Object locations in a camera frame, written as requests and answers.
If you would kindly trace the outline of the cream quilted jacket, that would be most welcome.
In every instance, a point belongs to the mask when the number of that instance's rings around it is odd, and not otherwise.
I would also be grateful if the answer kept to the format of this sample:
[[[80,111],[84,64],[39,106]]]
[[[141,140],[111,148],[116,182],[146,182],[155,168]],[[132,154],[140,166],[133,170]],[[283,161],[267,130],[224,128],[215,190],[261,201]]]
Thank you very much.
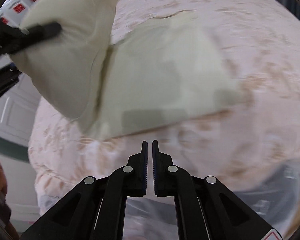
[[[106,140],[216,113],[241,99],[191,11],[151,18],[110,44],[118,0],[40,0],[23,28],[61,33],[10,55],[42,97],[86,136]]]

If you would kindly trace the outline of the pink butterfly bedspread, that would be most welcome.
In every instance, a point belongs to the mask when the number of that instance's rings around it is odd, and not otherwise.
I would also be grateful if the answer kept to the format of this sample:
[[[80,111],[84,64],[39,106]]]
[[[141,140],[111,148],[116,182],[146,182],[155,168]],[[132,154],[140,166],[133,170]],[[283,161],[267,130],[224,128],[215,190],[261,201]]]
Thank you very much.
[[[42,99],[29,143],[45,213],[157,140],[232,191],[300,167],[300,21],[275,0],[43,0],[64,33],[23,54]]]

